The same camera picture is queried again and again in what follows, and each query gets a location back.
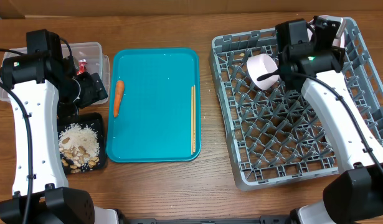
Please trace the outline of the red snack wrapper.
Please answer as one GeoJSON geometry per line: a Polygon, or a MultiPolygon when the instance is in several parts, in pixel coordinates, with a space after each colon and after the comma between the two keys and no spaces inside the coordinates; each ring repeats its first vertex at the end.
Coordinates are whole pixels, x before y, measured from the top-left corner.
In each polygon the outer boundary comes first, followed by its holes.
{"type": "Polygon", "coordinates": [[[82,60],[78,61],[77,75],[80,75],[80,74],[82,74],[82,73],[87,71],[86,64],[87,64],[87,62],[86,62],[85,59],[82,59],[82,60]]]}

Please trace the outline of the peanuts and rice scraps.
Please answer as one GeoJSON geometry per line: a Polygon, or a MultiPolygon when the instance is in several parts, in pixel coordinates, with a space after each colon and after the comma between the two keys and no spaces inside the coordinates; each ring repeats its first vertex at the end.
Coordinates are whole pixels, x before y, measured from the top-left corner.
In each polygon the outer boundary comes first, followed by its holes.
{"type": "Polygon", "coordinates": [[[89,126],[70,124],[59,134],[59,152],[70,174],[93,170],[100,163],[98,134],[89,126]]]}

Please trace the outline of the pink bowl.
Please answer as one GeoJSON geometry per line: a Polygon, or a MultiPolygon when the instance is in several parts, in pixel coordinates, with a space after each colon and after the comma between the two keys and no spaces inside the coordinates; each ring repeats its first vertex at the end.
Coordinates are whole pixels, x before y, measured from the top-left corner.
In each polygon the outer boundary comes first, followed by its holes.
{"type": "Polygon", "coordinates": [[[274,59],[268,54],[259,54],[250,57],[247,60],[247,72],[248,75],[255,84],[255,86],[261,90],[267,90],[273,86],[279,79],[279,75],[272,75],[262,81],[258,81],[257,78],[273,73],[278,69],[274,59]]]}

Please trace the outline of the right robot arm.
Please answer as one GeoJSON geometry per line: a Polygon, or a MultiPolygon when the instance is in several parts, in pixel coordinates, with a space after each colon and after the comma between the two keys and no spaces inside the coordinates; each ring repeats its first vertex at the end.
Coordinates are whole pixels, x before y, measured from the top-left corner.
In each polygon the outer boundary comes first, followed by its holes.
{"type": "Polygon", "coordinates": [[[339,176],[323,198],[291,212],[296,223],[355,223],[383,215],[383,147],[374,138],[347,90],[341,17],[316,16],[275,27],[278,73],[290,90],[301,93],[324,128],[339,176]]]}

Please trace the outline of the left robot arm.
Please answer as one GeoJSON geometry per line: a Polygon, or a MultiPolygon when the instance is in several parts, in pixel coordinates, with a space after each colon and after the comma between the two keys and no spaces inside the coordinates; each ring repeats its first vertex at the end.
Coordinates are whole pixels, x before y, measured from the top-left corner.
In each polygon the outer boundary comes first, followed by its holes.
{"type": "Polygon", "coordinates": [[[90,194],[72,189],[62,167],[57,121],[108,95],[97,73],[78,73],[67,42],[45,29],[28,32],[27,51],[12,51],[0,68],[16,135],[12,198],[0,202],[5,223],[125,223],[117,209],[94,205],[90,194]]]}

